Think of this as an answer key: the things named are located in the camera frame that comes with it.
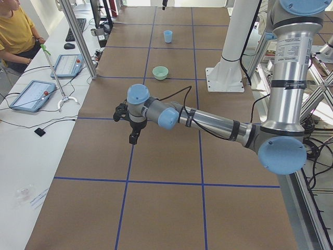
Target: metal stand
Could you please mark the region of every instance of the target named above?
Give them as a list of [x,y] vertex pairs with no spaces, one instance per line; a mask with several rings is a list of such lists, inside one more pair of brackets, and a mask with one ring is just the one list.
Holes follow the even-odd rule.
[[304,120],[309,113],[315,109],[318,104],[325,98],[329,107],[333,110],[333,95],[329,90],[329,86],[333,84],[333,71],[324,80],[316,67],[309,69],[315,83],[318,85],[316,90],[310,95],[310,97],[303,103],[301,109],[301,121]]
[[266,36],[262,35],[248,68],[248,75],[250,78],[252,78],[255,69],[257,68],[258,64],[261,62],[262,58],[266,54],[269,44],[270,42],[266,39]]
[[67,19],[68,25],[71,28],[71,30],[73,32],[73,35],[75,37],[76,44],[79,47],[79,50],[82,54],[84,62],[85,62],[86,66],[87,66],[87,69],[90,73],[90,76],[91,76],[92,79],[95,79],[97,77],[96,69],[95,69],[95,66],[94,66],[94,64],[92,62],[92,59],[90,57],[90,53],[89,53],[89,50],[87,48],[87,45],[84,42],[83,35],[80,31],[80,27],[79,27],[78,22],[76,20],[76,17],[75,17],[73,9],[71,7],[71,4],[69,3],[68,0],[59,0],[59,1],[60,1],[60,4],[61,4],[61,7],[62,7],[62,11],[63,11],[63,13],[64,13],[64,15]]
[[63,91],[62,86],[61,86],[61,84],[60,84],[60,82],[59,82],[59,79],[58,79],[58,77],[57,77],[56,71],[54,70],[54,67],[53,67],[53,65],[52,65],[52,63],[51,63],[51,60],[50,60],[50,58],[48,57],[48,56],[50,55],[50,52],[46,50],[46,46],[45,46],[44,44],[41,45],[41,48],[43,49],[43,52],[44,52],[45,57],[46,57],[46,60],[47,60],[48,64],[50,65],[50,68],[51,68],[52,73],[53,73],[53,75],[54,75],[54,77],[55,77],[55,79],[56,79],[57,85],[58,85],[58,87],[59,87],[59,89],[60,89],[60,92],[61,92],[61,95],[62,95],[62,99],[58,102],[58,110],[59,110],[59,112],[60,112],[60,110],[61,110],[61,106],[62,106],[61,104],[62,104],[62,103],[65,103],[65,102],[67,102],[67,101],[69,101],[69,100],[73,100],[73,101],[75,101],[77,104],[80,104],[80,103],[78,102],[78,100],[77,100],[75,97],[73,97],[73,96],[67,96],[67,95],[65,94],[65,92]]

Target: computer mouse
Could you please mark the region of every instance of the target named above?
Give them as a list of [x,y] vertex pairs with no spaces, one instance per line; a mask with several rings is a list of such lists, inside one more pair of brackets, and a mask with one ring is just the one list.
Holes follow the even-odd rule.
[[63,46],[64,49],[73,49],[75,48],[75,44],[72,43],[65,43],[65,45]]

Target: light green bowl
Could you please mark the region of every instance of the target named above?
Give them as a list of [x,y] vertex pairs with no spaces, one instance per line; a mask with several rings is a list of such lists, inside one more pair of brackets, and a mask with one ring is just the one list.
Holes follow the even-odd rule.
[[152,70],[152,74],[157,80],[164,80],[165,78],[167,78],[168,73],[169,70],[165,66],[157,66]]

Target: yellow shirt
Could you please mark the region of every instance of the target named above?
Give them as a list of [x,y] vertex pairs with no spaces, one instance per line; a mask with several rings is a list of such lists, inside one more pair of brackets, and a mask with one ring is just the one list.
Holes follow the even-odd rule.
[[33,27],[32,20],[21,7],[13,11],[11,18],[0,17],[0,51],[5,49],[9,53],[19,54],[32,49],[35,44],[31,32]]

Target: white desk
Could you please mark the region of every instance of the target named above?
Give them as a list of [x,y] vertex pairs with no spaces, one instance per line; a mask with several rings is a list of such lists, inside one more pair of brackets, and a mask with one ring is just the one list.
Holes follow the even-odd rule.
[[[94,54],[99,44],[96,37],[92,37],[89,25],[92,19],[90,4],[79,5],[75,8],[75,14],[79,18],[86,18],[86,30],[83,33],[87,47],[91,55]],[[60,22],[54,33],[45,43],[47,49],[51,52],[51,60],[55,63],[59,54],[78,54],[78,47],[65,50],[63,45],[68,32],[68,24],[65,17]],[[27,69],[47,66],[47,60],[44,52],[40,50]],[[41,80],[54,82],[50,78],[51,69],[36,69],[24,73],[15,86],[10,91],[21,92],[31,80]],[[87,69],[83,69],[72,84],[75,92],[72,96],[76,97],[80,104],[83,103],[85,95],[91,81]],[[69,95],[73,88],[71,85],[64,87],[64,91]],[[10,95],[7,99],[11,103],[16,95]],[[43,110],[56,110],[57,103],[62,99],[60,91],[56,91]],[[6,108],[7,103],[3,101],[0,109]],[[1,110],[0,119],[24,126],[33,126],[51,119],[62,118],[65,116],[75,116],[78,114],[81,105],[74,101],[66,102],[61,112],[37,112],[27,113],[13,111],[11,109]],[[69,139],[75,122],[63,121],[46,128],[46,134],[39,137],[32,129],[24,129],[0,122],[0,249],[1,250],[21,250],[25,248],[31,235],[41,207],[33,209],[29,201],[35,198],[45,189],[49,188],[53,176],[56,172],[66,143]],[[33,185],[34,193],[31,199],[25,203],[18,203],[16,199],[16,190]]]

